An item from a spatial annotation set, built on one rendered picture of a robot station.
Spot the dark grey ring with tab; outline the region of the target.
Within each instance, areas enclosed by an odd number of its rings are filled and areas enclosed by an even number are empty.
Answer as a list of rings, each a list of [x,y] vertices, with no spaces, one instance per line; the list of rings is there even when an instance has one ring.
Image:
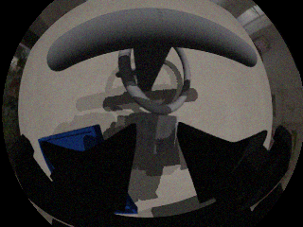
[[[173,47],[174,48],[174,47]],[[136,79],[133,76],[133,69],[130,65],[130,53],[132,49],[120,50],[118,53],[118,72],[121,75],[122,83],[125,90],[129,92],[133,102],[139,103],[145,110],[150,113],[139,113],[139,122],[137,122],[136,144],[138,147],[144,148],[151,154],[159,154],[168,150],[173,150],[175,147],[175,139],[177,139],[178,120],[179,116],[170,116],[169,113],[183,106],[189,95],[190,87],[190,72],[189,63],[183,48],[174,48],[181,58],[182,68],[185,71],[183,76],[183,88],[181,94],[173,103],[158,103],[148,99],[143,94],[139,86],[136,84]]]

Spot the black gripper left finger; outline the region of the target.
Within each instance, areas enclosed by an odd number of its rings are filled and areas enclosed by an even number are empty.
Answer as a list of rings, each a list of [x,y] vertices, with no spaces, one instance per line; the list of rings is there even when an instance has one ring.
[[[117,211],[125,212],[136,149],[136,124],[130,124],[86,151],[58,147],[49,141],[41,144],[52,166],[88,182]]]

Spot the blue tray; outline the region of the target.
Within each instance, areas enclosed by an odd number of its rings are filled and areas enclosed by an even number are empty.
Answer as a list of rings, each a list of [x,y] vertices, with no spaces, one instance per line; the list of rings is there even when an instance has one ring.
[[[91,125],[88,128],[76,129],[68,132],[54,133],[52,136],[43,137],[43,139],[38,139],[38,144],[41,145],[41,152],[45,157],[45,163],[48,166],[50,173],[52,173],[54,166],[50,164],[48,158],[46,158],[45,152],[42,149],[43,141],[49,141],[50,144],[56,144],[58,147],[62,148],[72,148],[73,150],[86,151],[89,148],[95,147],[99,143],[103,143],[103,136],[100,125]],[[115,213],[118,215],[137,215],[137,207],[132,197],[126,198],[126,205],[124,211],[117,211]]]

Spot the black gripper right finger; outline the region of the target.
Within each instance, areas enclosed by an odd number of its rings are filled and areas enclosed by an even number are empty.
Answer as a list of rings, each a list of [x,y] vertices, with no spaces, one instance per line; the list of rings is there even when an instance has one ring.
[[[211,133],[178,122],[178,144],[196,189],[198,201],[205,203],[235,173],[242,159],[265,143],[268,130],[240,141],[227,141]]]

